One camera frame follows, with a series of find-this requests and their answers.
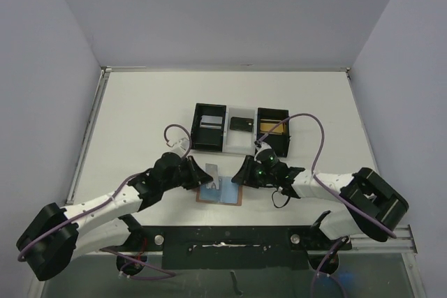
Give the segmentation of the silver card in bin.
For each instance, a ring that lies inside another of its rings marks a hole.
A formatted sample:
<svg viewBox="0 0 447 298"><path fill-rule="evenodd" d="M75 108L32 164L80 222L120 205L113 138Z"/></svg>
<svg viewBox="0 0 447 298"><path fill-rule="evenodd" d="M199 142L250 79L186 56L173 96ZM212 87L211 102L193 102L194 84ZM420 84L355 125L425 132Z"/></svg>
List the silver card in bin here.
<svg viewBox="0 0 447 298"><path fill-rule="evenodd" d="M207 129L222 129L223 117L214 115L202 115L200 118L200 127Z"/></svg>

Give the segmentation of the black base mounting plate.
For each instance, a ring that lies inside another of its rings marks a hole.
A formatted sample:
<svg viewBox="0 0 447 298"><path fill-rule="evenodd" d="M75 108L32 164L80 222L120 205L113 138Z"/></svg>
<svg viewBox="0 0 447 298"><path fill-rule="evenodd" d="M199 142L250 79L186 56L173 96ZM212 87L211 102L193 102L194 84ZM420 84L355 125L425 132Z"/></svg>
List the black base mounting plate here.
<svg viewBox="0 0 447 298"><path fill-rule="evenodd" d="M160 253L168 270L308 269L313 254L334 245L306 225L144 226L114 251Z"/></svg>

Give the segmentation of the tan leather card holder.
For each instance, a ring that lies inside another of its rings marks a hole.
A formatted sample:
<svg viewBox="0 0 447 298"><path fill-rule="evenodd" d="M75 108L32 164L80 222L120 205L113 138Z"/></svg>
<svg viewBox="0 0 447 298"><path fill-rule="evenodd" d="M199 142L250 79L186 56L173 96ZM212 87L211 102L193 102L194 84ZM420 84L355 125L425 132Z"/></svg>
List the tan leather card holder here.
<svg viewBox="0 0 447 298"><path fill-rule="evenodd" d="M227 206L242 205L242 187L231 177L219 176L217 183L202 185L196 193L196 202Z"/></svg>

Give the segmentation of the black bin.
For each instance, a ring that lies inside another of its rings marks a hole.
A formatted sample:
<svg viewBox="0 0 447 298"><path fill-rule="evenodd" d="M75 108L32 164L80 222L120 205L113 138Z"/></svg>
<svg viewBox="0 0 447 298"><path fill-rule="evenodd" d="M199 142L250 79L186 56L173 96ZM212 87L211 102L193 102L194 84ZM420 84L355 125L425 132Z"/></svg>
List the black bin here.
<svg viewBox="0 0 447 298"><path fill-rule="evenodd" d="M197 103L191 125L192 149L222 152L226 106Z"/></svg>
<svg viewBox="0 0 447 298"><path fill-rule="evenodd" d="M272 147L276 155L280 158L288 156L289 144L291 141L289 122L279 125L273 129L280 121L289 117L288 110L259 107L257 109L256 139L260 140L268 132L268 136L263 140Z"/></svg>

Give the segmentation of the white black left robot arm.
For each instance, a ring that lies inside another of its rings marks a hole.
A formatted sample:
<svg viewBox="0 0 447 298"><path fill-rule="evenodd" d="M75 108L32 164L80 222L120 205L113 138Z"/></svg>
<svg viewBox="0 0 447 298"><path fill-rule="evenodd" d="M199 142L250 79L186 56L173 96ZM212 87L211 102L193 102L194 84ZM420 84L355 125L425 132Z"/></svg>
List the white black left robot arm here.
<svg viewBox="0 0 447 298"><path fill-rule="evenodd" d="M145 233L135 213L159 202L166 191L192 190L212 180L192 156L164 153L153 167L127 177L112 193L77 205L44 206L18 239L17 259L27 263L39 281L47 281L93 251L137 249Z"/></svg>

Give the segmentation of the gold card in bin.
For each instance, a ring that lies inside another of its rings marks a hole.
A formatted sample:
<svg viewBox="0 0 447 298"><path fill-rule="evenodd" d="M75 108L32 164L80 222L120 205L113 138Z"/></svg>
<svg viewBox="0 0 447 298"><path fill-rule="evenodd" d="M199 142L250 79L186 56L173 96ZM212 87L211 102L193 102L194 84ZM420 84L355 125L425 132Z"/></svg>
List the gold card in bin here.
<svg viewBox="0 0 447 298"><path fill-rule="evenodd" d="M273 119L261 119L259 130L261 134L273 133L276 135L282 135L284 133L285 126L279 124L279 120Z"/></svg>

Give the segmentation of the white bin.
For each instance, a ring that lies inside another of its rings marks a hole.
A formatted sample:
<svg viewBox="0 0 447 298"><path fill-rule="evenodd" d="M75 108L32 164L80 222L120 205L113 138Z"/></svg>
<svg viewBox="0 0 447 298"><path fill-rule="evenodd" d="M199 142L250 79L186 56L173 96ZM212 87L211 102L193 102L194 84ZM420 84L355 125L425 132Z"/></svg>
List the white bin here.
<svg viewBox="0 0 447 298"><path fill-rule="evenodd" d="M225 154L254 155L257 111L254 107L226 106L223 127Z"/></svg>

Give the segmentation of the silver VIP card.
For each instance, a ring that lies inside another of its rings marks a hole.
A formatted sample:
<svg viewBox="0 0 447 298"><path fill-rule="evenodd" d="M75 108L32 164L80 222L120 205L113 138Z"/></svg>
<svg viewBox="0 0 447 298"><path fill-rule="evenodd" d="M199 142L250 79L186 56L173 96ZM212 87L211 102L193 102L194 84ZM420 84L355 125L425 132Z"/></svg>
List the silver VIP card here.
<svg viewBox="0 0 447 298"><path fill-rule="evenodd" d="M207 183L206 189L219 191L221 189L220 187L221 180L219 176L218 165L206 163L205 171L208 175L212 177L211 182Z"/></svg>

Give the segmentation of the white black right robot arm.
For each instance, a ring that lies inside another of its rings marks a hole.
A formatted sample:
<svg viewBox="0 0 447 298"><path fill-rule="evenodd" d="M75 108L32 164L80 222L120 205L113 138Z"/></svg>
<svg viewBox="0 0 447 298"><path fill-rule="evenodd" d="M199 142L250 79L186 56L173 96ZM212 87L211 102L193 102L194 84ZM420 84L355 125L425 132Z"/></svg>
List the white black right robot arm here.
<svg viewBox="0 0 447 298"><path fill-rule="evenodd" d="M361 233L385 242L394 236L394 229L409 210L404 197L368 167L351 174L316 174L303 167L289 167L271 154L263 160L246 156L232 182L274 188L289 198L315 198L344 205L345 210L325 210L314 221L311 239L319 248Z"/></svg>

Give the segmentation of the black card in bin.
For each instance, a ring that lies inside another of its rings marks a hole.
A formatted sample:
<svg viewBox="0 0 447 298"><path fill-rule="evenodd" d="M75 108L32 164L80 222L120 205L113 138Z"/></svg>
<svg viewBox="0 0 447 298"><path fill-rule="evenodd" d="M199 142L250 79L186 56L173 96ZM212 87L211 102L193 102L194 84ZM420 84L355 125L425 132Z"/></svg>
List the black card in bin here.
<svg viewBox="0 0 447 298"><path fill-rule="evenodd" d="M246 117L231 117L230 129L232 131L243 131L251 133L254 127L254 120Z"/></svg>

